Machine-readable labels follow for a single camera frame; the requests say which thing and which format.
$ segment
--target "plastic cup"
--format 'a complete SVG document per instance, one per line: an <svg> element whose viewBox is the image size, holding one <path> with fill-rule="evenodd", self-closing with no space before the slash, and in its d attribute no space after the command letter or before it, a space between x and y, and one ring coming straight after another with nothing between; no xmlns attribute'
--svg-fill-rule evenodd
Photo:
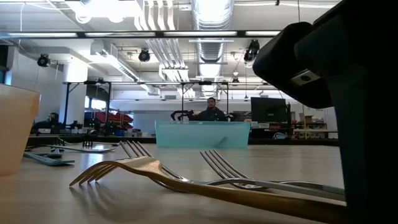
<svg viewBox="0 0 398 224"><path fill-rule="evenodd" d="M18 171L40 93L0 84L0 176Z"/></svg>

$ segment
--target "column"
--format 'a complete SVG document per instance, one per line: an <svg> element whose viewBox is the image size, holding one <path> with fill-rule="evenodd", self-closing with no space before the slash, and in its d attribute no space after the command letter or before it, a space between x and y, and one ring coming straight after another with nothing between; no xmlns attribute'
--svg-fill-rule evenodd
<svg viewBox="0 0 398 224"><path fill-rule="evenodd" d="M65 82L84 82L87 80L88 68L84 62L74 59L72 63L65 64L63 67L63 74L65 75ZM67 86L62 85L62 94L60 99L60 122L63 122L65 116L65 100L67 97ZM80 124L84 123L85 118L85 98L86 85L78 85L71 93L69 93L67 124L72 124L73 121L78 121Z"/></svg>

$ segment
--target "teal plastic bin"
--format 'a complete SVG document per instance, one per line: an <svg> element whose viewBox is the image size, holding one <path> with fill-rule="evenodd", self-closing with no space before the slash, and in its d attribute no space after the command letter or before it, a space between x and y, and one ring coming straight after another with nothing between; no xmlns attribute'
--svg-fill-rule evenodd
<svg viewBox="0 0 398 224"><path fill-rule="evenodd" d="M250 123L215 121L156 121L158 147L245 148Z"/></svg>

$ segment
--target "camera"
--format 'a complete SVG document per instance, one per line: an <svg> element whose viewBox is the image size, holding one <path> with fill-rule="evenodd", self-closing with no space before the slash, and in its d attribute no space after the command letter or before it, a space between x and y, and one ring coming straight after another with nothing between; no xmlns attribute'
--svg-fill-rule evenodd
<svg viewBox="0 0 398 224"><path fill-rule="evenodd" d="M39 59L37 60L37 65L40 67L48 67L50 66L50 59L48 54L40 54Z"/></svg>
<svg viewBox="0 0 398 224"><path fill-rule="evenodd" d="M260 50L260 44L258 40L251 40L249 47L246 49L246 53L244 54L244 61L247 62L251 62L253 61L258 52Z"/></svg>
<svg viewBox="0 0 398 224"><path fill-rule="evenodd" d="M148 62L149 59L150 59L150 55L149 55L148 49L142 49L142 50L141 50L141 53L140 53L139 56L138 56L138 59L139 59L141 62Z"/></svg>

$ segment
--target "desk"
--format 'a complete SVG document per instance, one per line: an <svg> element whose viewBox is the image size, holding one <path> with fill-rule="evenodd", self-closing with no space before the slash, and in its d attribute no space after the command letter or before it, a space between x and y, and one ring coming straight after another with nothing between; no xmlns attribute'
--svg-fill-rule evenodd
<svg viewBox="0 0 398 224"><path fill-rule="evenodd" d="M198 149L158 149L155 144L145 144L145 147L180 175L195 180L219 179ZM253 178L300 179L343 186L337 147L249 146L247 150L220 149L218 152ZM171 192L147 177L124 170L114 171L97 184L69 188L69 183L89 166L124 157L122 149L107 154L66 151L63 159L76 160L74 166L66 167L49 167L23 158L17 174L0 177L0 223L317 223L199 195Z"/></svg>

